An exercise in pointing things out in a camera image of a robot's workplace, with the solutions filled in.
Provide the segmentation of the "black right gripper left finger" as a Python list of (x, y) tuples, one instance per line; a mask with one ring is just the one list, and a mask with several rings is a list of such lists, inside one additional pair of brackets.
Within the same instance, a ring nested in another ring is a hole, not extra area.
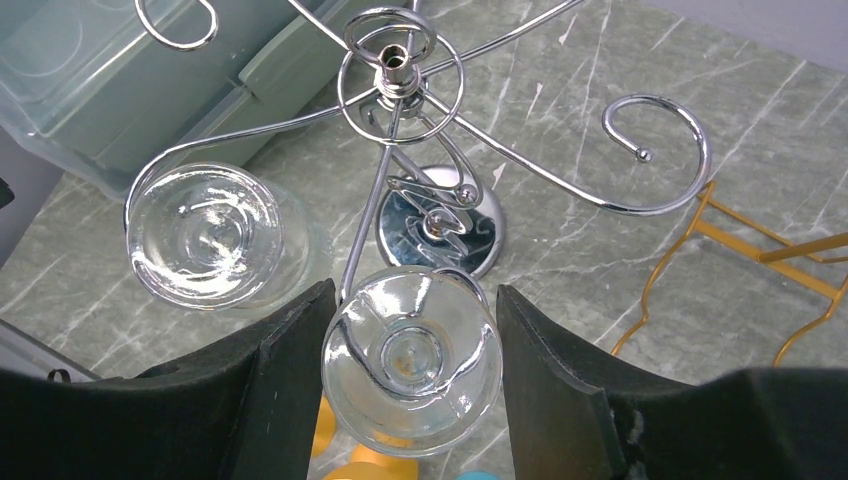
[(1, 374), (5, 479), (303, 479), (331, 280), (134, 378)]

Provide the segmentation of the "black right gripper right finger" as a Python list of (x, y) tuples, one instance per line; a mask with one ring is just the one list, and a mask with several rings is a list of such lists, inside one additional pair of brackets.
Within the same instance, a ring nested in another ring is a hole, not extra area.
[(843, 479), (847, 373), (745, 368), (702, 385), (629, 364), (497, 291), (519, 479)]

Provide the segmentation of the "blue plastic wine glass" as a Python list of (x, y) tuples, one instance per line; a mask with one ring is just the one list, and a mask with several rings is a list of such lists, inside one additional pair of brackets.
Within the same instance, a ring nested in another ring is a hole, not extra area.
[(472, 470), (460, 473), (456, 480), (499, 480), (499, 477), (483, 470)]

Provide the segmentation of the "orange plastic wine glass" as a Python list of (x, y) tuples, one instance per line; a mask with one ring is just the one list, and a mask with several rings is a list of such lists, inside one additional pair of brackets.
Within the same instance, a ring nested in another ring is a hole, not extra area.
[(321, 397), (310, 457), (322, 455), (332, 443), (337, 431), (335, 413), (326, 396)]
[(324, 480), (417, 480), (418, 462), (412, 458), (394, 457), (371, 450), (364, 445), (356, 446), (351, 461), (323, 477)]

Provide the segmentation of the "clear ribbed glass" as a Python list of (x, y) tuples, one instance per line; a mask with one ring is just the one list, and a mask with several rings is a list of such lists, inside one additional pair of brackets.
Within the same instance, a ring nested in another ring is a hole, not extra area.
[(135, 275), (174, 306), (259, 318), (331, 274), (331, 242), (305, 204), (230, 164), (147, 180), (127, 214)]
[(485, 293), (455, 267), (390, 267), (363, 280), (331, 320), (321, 359), (340, 425), (401, 458), (469, 437), (496, 403), (503, 373)]

